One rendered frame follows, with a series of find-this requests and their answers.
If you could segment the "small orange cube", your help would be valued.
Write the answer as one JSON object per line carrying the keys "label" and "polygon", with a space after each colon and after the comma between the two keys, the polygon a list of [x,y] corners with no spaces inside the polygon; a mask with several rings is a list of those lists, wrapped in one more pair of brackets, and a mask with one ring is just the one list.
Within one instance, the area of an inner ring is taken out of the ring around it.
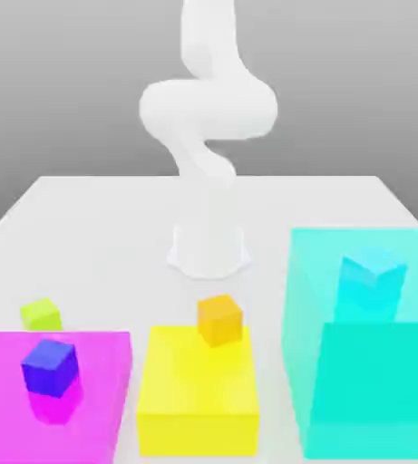
{"label": "small orange cube", "polygon": [[210,347],[237,342],[243,334],[243,313],[230,295],[198,301],[198,331]]}

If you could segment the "small cyan cube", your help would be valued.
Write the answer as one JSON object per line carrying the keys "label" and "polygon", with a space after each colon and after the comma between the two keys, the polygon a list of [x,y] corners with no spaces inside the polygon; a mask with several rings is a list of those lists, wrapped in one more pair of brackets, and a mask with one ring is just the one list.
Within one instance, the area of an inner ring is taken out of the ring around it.
{"label": "small cyan cube", "polygon": [[344,255],[339,272],[334,321],[393,322],[407,268],[406,261],[386,253]]}

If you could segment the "small lime cube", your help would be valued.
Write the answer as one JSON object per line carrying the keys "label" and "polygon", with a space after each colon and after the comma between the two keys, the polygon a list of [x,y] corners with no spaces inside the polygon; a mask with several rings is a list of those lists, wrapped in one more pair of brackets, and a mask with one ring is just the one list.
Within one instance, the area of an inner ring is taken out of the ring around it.
{"label": "small lime cube", "polygon": [[58,307],[49,299],[43,298],[20,309],[23,328],[27,331],[58,332],[63,330]]}

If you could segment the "small blue cube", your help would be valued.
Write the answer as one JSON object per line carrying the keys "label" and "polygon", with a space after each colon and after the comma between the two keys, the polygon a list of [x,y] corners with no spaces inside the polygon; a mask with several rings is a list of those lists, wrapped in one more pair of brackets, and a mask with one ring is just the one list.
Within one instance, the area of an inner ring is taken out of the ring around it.
{"label": "small blue cube", "polygon": [[29,392],[61,398],[79,374],[75,346],[43,339],[21,362]]}

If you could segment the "large pale aqua box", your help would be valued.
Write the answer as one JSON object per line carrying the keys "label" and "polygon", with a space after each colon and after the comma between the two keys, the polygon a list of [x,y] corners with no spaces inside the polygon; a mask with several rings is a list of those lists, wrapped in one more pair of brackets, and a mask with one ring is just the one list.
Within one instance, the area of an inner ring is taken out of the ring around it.
{"label": "large pale aqua box", "polygon": [[[335,302],[344,255],[386,253],[408,268],[395,320],[336,323]],[[296,228],[288,250],[282,354],[305,455],[318,357],[326,324],[418,323],[418,228]]]}

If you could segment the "large yellow box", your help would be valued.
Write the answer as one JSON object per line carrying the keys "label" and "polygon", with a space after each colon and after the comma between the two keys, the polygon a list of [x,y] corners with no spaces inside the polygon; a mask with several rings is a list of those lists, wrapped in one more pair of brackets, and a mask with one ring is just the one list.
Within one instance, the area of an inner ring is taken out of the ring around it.
{"label": "large yellow box", "polygon": [[195,326],[154,326],[136,407],[145,457],[251,457],[259,401],[250,331],[211,347]]}

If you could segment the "large magenta box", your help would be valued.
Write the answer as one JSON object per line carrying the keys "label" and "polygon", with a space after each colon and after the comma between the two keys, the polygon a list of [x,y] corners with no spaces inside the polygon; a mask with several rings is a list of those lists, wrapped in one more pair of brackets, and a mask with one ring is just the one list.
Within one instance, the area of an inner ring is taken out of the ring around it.
{"label": "large magenta box", "polygon": [[[60,399],[25,386],[21,362],[42,339],[76,348]],[[0,464],[113,464],[130,373],[127,332],[0,332]]]}

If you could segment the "large turquoise box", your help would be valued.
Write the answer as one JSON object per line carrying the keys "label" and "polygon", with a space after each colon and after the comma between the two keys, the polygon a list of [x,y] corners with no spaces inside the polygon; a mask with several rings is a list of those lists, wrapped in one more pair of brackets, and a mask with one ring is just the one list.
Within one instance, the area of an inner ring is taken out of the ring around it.
{"label": "large turquoise box", "polygon": [[305,455],[418,459],[418,323],[326,324]]}

